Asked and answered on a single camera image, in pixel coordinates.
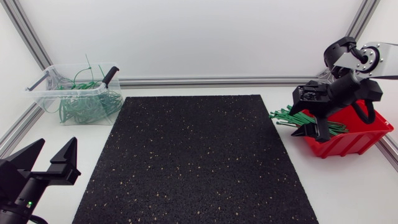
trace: container handle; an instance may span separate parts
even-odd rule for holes
[[[106,87],[108,88],[108,84],[110,83],[110,81],[112,80],[114,74],[116,74],[116,72],[119,71],[119,69],[116,66],[113,66],[108,74],[106,74],[105,78],[102,80],[103,83],[105,83]]]

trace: bundle of green zip ties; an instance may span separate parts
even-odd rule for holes
[[[276,118],[276,119],[285,120],[285,121],[278,121],[278,122],[276,122],[276,124],[291,126],[291,127],[295,127],[295,128],[297,128],[298,126],[301,126],[303,124],[315,123],[315,118],[312,118],[303,112],[298,112],[297,114],[292,115],[292,116],[289,115],[289,112],[291,109],[292,109],[292,107],[290,105],[288,105],[287,110],[282,108],[279,111],[271,112],[269,117],[271,119]],[[342,123],[328,121],[328,125],[329,125],[329,133],[332,136],[336,136],[338,134],[343,134],[343,133],[349,132],[347,130],[347,126]]]
[[[101,70],[103,77],[105,77],[100,65],[99,69]],[[91,72],[91,81],[88,83],[77,84],[77,76],[85,70],[89,70]],[[79,71],[73,80],[67,78],[59,80],[56,90],[89,90],[98,88],[101,84],[101,81],[94,81],[92,67],[88,62],[88,68]],[[111,90],[107,90],[99,95],[60,96],[60,98],[60,106],[57,111],[59,113],[61,123],[65,123],[69,119],[73,118],[74,122],[77,124],[91,124],[101,119],[105,119],[119,111],[123,105],[122,96]]]

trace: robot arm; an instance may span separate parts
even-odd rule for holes
[[[373,123],[373,101],[380,101],[382,90],[370,78],[398,79],[398,45],[371,42],[360,50],[352,37],[330,45],[324,53],[325,64],[336,78],[332,84],[310,81],[293,92],[290,115],[304,109],[314,115],[316,124],[305,124],[293,136],[310,136],[318,142],[330,140],[327,118],[351,105],[366,124]],[[365,100],[368,114],[356,104]]]

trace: green zip tie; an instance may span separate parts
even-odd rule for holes
[[[295,115],[289,115],[292,106],[287,105],[286,108],[287,109],[282,108],[279,111],[271,111],[269,118],[284,120],[277,121],[276,124],[290,127],[297,127],[308,123],[315,123],[315,118],[310,117],[303,112],[298,112]],[[346,125],[336,121],[328,121],[328,127],[329,133],[332,136],[349,132]]]

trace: white table surface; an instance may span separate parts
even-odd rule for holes
[[[260,94],[269,111],[292,104],[293,87],[173,88],[123,90],[124,96],[190,96]],[[72,138],[78,139],[78,169],[74,186],[50,186],[34,214],[49,223],[71,223],[112,126],[62,126],[58,114],[45,113],[16,150],[44,138],[33,170],[47,170],[49,160]],[[300,177],[320,223],[398,223],[398,173],[373,146],[365,154],[315,157],[294,129],[278,126],[280,138]]]

